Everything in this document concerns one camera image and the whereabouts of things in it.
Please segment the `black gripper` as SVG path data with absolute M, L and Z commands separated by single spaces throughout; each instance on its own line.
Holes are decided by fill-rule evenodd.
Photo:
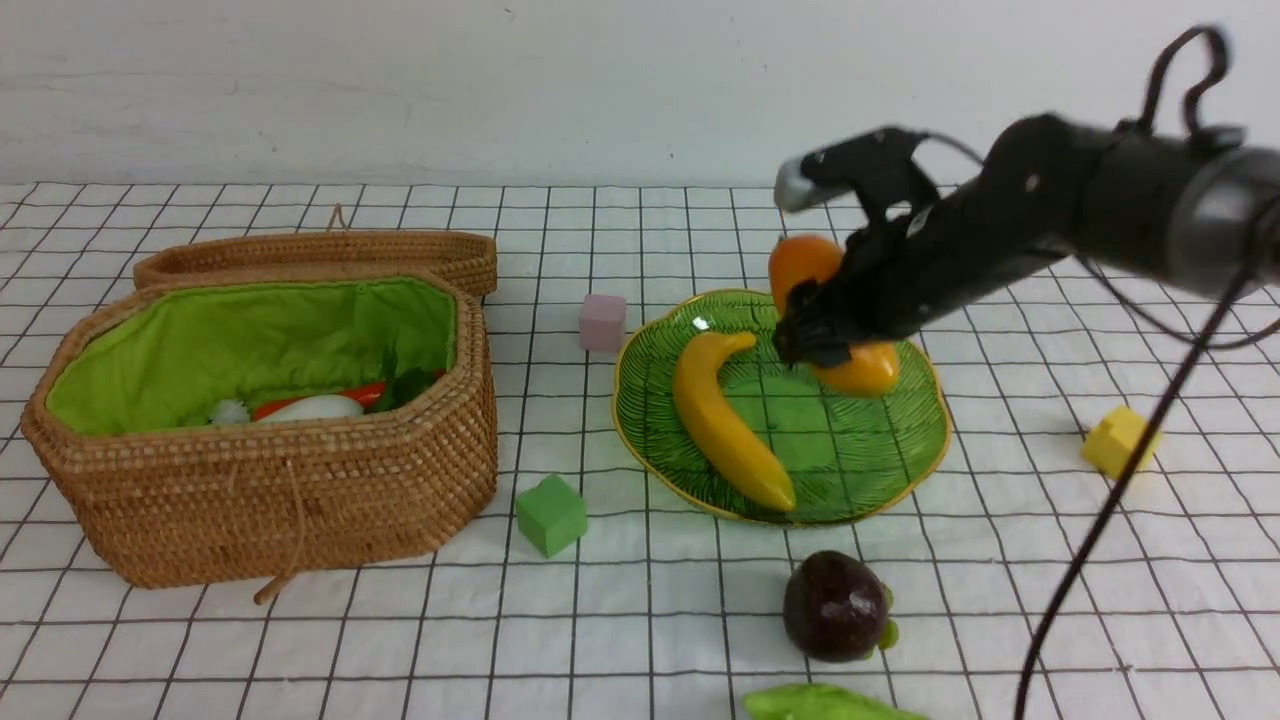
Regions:
M 1068 255 L 959 196 L 869 222 L 846 238 L 832 272 L 805 272 L 786 290 L 774 350 L 790 366 L 835 368 L 855 348 L 906 340 Z

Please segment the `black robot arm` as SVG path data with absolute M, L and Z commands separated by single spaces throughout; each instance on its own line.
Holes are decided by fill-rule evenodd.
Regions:
M 838 270 L 786 296 L 785 363 L 836 366 L 1070 256 L 1204 299 L 1277 284 L 1277 152 L 1100 129 L 1053 114 L 1006 128 L 978 173 L 942 193 L 916 164 L 922 129 L 882 127 L 785 163 L 782 211 L 852 193 L 867 224 Z

